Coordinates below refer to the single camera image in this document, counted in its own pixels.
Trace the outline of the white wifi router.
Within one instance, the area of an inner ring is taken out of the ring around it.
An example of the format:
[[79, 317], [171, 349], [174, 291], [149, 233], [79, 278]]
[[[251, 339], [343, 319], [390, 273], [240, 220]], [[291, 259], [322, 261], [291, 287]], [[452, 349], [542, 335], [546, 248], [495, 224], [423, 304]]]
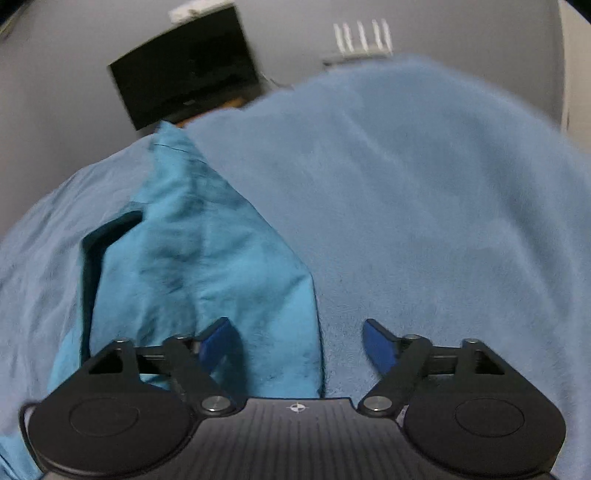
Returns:
[[332, 24], [335, 36], [335, 53], [322, 58], [322, 66], [332, 68], [338, 65], [372, 59], [386, 59], [394, 54], [394, 43], [388, 21], [372, 19], [369, 25], [356, 20], [355, 24]]

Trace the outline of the teal hooded zip jacket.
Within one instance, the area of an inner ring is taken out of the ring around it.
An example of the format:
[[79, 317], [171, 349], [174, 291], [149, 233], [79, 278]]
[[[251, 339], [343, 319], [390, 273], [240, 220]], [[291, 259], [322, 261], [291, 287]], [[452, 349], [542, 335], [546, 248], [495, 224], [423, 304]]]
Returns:
[[226, 317], [233, 395], [317, 398], [322, 346], [308, 268], [187, 133], [148, 138], [73, 175], [1, 242], [1, 475], [36, 479], [19, 408], [117, 338], [157, 345]]

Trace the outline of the white wall socket strip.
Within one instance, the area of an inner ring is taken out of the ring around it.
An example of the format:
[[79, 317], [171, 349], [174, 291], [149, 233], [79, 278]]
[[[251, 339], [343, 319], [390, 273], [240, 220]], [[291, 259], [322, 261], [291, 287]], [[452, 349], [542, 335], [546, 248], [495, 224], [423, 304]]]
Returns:
[[193, 0], [186, 1], [168, 12], [172, 24], [181, 24], [195, 18], [235, 5], [231, 0]]

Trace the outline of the wooden tv stand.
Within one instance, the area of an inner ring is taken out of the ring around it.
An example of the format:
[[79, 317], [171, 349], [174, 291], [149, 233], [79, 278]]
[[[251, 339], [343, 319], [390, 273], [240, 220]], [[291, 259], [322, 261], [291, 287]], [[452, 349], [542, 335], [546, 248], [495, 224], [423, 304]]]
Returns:
[[169, 115], [166, 120], [175, 126], [182, 127], [208, 113], [224, 109], [239, 109], [249, 105], [256, 99], [257, 96], [243, 94], [226, 100], [211, 100], [209, 103], [186, 107], [178, 113]]

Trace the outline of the light blue bed blanket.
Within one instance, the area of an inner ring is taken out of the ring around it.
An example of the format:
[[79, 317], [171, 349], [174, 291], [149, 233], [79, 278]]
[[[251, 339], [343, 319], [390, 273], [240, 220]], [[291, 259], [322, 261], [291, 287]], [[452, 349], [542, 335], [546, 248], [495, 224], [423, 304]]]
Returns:
[[314, 282], [322, 392], [374, 381], [361, 325], [476, 337], [562, 411], [590, 475], [590, 159], [513, 97], [410, 57], [181, 129]]

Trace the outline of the black flat television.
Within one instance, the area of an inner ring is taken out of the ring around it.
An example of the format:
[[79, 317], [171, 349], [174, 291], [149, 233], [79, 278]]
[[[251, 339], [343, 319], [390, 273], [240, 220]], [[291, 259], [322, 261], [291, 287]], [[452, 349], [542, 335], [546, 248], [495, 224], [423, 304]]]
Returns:
[[239, 20], [223, 6], [143, 43], [109, 65], [135, 130], [225, 103], [247, 103], [263, 86]]

